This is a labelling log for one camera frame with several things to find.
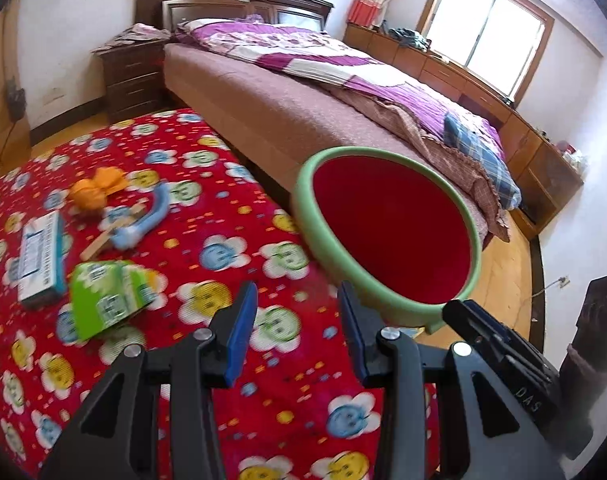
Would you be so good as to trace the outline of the wooden notched block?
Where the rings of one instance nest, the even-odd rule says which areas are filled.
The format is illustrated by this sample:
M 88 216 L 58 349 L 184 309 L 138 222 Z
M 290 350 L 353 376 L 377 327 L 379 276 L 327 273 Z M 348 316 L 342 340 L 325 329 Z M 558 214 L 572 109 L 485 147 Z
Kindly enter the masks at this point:
M 82 261 L 90 261 L 96 258 L 103 250 L 108 249 L 112 246 L 111 237 L 116 234 L 117 229 L 125 228 L 126 226 L 132 226 L 132 224 L 143 217 L 146 212 L 146 207 L 142 203 L 137 203 L 131 207 L 128 207 L 126 214 L 119 217 L 117 220 L 109 223 L 107 228 L 100 232 L 98 236 L 94 238 L 87 245 L 87 248 L 81 252 L 80 258 Z

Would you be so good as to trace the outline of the green carton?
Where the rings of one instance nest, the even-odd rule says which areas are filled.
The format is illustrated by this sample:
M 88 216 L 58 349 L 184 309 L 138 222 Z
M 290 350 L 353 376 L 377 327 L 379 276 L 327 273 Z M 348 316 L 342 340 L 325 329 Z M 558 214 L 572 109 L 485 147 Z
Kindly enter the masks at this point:
M 81 340 L 108 330 L 157 298 L 151 273 L 130 261 L 83 262 L 72 273 L 72 315 Z

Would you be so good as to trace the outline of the red bin with green rim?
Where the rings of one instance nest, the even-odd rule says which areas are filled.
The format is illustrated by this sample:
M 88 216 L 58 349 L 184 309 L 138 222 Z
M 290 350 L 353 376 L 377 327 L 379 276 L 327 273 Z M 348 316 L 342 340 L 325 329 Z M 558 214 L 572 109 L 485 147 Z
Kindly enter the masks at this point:
M 443 306 L 466 299 L 481 240 L 456 189 L 415 160 L 363 146 L 328 148 L 301 167 L 291 210 L 335 283 L 348 281 L 393 326 L 437 332 Z

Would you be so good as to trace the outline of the blue curved tube toy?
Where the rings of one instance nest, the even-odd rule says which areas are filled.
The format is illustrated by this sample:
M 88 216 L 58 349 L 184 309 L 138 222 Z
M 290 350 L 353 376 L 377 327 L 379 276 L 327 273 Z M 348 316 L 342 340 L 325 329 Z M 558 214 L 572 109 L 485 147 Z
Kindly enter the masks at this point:
M 166 218 L 170 209 L 170 185 L 165 180 L 158 183 L 152 190 L 154 203 L 151 208 L 136 220 L 132 226 L 117 229 L 111 237 L 112 246 L 121 252 L 133 249 L 151 230 Z

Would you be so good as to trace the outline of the wooden window cabinet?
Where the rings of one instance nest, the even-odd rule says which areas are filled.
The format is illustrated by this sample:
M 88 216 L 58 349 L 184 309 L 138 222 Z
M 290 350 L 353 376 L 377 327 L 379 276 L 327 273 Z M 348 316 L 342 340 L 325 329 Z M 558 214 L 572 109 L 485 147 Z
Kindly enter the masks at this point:
M 347 26 L 343 42 L 422 81 L 497 130 L 523 196 L 512 217 L 528 240 L 539 236 L 580 190 L 582 177 L 557 147 L 463 68 L 354 24 Z

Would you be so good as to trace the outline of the red floral blanket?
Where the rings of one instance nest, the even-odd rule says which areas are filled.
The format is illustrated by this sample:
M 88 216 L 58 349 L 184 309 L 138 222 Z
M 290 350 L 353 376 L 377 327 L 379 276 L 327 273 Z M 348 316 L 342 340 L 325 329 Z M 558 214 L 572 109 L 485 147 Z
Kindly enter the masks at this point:
M 99 167 L 128 186 L 100 214 L 68 196 Z M 71 301 L 18 301 L 21 234 L 51 211 L 64 219 L 64 268 L 128 207 L 170 185 L 170 209 L 125 260 L 151 273 L 157 300 L 91 340 Z M 169 346 L 209 325 L 252 281 L 258 312 L 244 371 L 214 395 L 225 469 L 236 479 L 369 479 L 384 396 L 352 374 L 337 290 L 287 212 L 192 110 L 117 122 L 0 177 L 0 479 L 33 478 L 73 413 L 128 344 Z

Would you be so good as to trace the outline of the orange mesh ball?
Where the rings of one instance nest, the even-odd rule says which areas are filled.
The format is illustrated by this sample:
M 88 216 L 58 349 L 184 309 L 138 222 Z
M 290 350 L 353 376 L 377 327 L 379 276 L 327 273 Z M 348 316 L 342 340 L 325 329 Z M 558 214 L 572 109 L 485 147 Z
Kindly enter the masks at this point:
M 100 214 L 107 206 L 108 197 L 128 186 L 125 173 L 117 167 L 99 167 L 94 177 L 72 185 L 68 196 L 81 214 Z

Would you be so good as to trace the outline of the blue plaid cloth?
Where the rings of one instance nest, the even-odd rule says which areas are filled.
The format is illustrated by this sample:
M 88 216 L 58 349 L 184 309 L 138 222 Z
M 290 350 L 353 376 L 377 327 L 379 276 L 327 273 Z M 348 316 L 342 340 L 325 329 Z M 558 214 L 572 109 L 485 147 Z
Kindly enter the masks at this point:
M 521 192 L 509 173 L 505 162 L 484 144 L 480 136 L 466 128 L 452 113 L 445 114 L 443 142 L 450 148 L 479 162 L 497 190 L 501 206 L 506 210 L 516 209 L 521 203 Z

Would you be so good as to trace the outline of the window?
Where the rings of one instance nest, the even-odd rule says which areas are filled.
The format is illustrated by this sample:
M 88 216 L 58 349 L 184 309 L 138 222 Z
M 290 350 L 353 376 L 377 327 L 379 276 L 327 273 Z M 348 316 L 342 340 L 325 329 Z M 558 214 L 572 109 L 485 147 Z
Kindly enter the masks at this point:
M 417 23 L 431 50 L 518 105 L 555 20 L 529 0 L 427 0 Z

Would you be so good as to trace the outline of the black bag on wardrobe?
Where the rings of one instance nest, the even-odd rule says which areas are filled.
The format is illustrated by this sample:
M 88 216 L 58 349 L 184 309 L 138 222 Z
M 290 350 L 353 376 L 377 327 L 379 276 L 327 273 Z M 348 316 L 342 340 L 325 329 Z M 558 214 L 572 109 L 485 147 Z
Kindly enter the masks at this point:
M 9 120 L 14 124 L 26 114 L 26 90 L 18 85 L 15 78 L 5 81 L 5 103 Z

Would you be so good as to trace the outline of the dark wooden nightstand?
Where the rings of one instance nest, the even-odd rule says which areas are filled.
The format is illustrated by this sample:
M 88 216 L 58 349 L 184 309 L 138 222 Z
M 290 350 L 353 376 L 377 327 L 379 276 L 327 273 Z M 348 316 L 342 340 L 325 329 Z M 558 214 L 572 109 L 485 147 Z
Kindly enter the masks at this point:
M 166 105 L 165 45 L 160 40 L 139 42 L 97 53 L 102 62 L 110 124 L 161 110 Z

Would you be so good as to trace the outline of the bed with brown mattress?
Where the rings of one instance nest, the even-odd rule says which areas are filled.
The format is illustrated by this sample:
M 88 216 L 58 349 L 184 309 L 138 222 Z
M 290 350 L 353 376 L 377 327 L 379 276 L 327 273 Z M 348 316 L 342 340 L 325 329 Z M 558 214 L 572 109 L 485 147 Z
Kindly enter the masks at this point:
M 204 50 L 178 30 L 164 48 L 166 86 L 248 158 L 291 188 L 312 155 L 364 146 L 437 171 L 471 208 L 482 238 L 509 239 L 510 210 L 479 162 L 424 130 L 406 108 Z

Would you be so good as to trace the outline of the clothes on nightstand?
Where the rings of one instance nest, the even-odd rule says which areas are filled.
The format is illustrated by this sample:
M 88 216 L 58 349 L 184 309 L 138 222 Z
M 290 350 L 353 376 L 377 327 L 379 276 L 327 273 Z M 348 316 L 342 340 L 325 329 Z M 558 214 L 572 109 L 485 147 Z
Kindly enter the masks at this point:
M 171 32 L 166 29 L 158 29 L 151 25 L 135 23 L 131 27 L 119 32 L 105 44 L 92 50 L 95 54 L 101 54 L 121 47 L 130 47 L 134 44 L 148 44 L 154 41 L 168 41 L 171 38 Z

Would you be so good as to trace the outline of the purple white quilt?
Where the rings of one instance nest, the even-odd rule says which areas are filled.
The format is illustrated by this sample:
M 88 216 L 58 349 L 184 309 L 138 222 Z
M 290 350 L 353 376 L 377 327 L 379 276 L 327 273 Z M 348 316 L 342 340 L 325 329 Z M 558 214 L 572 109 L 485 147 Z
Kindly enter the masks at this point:
M 499 134 L 485 118 L 325 32 L 224 18 L 197 18 L 177 30 L 209 52 L 404 107 L 435 136 L 442 136 L 445 115 L 452 114 L 495 155 L 504 156 Z

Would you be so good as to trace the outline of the wall power socket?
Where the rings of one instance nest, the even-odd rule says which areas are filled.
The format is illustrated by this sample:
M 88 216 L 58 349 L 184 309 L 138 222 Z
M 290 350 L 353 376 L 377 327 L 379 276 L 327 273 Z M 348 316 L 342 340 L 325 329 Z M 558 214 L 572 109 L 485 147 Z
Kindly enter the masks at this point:
M 560 288 L 564 288 L 570 283 L 569 277 L 567 275 L 561 276 L 558 280 L 558 286 Z

